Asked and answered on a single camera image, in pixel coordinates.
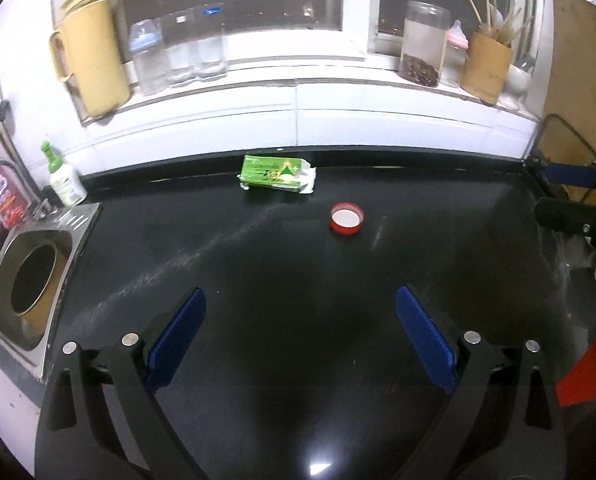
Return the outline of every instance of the soap dispenser bottle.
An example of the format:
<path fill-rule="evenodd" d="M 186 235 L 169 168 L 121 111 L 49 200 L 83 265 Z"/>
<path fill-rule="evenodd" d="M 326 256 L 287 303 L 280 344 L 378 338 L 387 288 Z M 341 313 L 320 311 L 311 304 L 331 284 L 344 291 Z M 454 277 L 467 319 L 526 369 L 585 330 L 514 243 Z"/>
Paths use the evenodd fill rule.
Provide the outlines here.
<path fill-rule="evenodd" d="M 40 148 L 49 160 L 49 183 L 53 191 L 66 207 L 78 205 L 86 198 L 86 189 L 80 182 L 78 172 L 72 165 L 64 162 L 46 140 Z"/>

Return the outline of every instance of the metal screw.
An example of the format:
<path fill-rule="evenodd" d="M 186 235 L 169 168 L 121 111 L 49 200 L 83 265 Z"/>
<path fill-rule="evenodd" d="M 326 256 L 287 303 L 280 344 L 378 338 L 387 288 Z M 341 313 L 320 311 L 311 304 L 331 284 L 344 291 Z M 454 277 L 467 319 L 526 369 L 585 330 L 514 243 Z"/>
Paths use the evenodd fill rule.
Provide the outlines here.
<path fill-rule="evenodd" d="M 477 345 L 482 338 L 478 332 L 473 332 L 473 330 L 467 330 L 467 332 L 463 335 L 464 340 L 472 345 Z"/>
<path fill-rule="evenodd" d="M 122 344 L 124 346 L 133 346 L 138 342 L 140 336 L 134 332 L 129 332 L 122 337 Z"/>
<path fill-rule="evenodd" d="M 540 345 L 533 339 L 529 339 L 524 345 L 529 352 L 533 352 L 534 354 L 540 350 Z"/>
<path fill-rule="evenodd" d="M 78 343 L 69 341 L 68 343 L 65 343 L 64 346 L 62 347 L 62 352 L 65 353 L 66 355 L 73 354 L 73 352 L 76 351 L 76 348 L 78 348 Z"/>

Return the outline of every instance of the sink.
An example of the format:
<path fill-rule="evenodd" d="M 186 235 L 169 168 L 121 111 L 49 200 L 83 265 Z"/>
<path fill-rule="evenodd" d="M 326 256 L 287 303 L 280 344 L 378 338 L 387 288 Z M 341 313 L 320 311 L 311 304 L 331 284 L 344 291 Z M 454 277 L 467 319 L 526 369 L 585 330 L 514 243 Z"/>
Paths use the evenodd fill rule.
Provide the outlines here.
<path fill-rule="evenodd" d="M 9 233 L 0 251 L 0 344 L 41 382 L 52 322 L 100 206 L 28 219 Z"/>

